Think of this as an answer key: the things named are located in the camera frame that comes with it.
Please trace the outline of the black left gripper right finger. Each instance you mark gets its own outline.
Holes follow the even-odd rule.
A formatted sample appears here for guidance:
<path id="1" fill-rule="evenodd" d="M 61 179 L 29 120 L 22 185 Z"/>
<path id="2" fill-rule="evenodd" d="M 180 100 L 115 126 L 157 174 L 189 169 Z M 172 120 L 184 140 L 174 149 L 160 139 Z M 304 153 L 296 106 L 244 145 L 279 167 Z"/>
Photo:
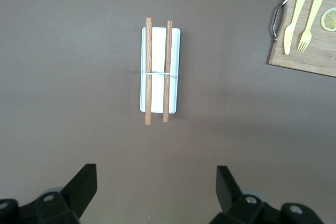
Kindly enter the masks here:
<path id="1" fill-rule="evenodd" d="M 277 210 L 257 196 L 244 194 L 227 166 L 217 167 L 216 195 L 222 211 L 211 223 L 322 223 L 305 205 L 290 202 Z"/>

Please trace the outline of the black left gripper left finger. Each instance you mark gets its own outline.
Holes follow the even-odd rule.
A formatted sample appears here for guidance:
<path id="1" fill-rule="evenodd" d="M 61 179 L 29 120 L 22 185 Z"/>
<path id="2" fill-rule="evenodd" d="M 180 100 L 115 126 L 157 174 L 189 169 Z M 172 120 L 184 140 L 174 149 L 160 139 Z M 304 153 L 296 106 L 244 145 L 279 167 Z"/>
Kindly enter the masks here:
<path id="1" fill-rule="evenodd" d="M 96 164 L 86 164 L 60 191 L 47 192 L 27 205 L 2 199 L 1 223 L 79 223 L 96 192 Z"/>

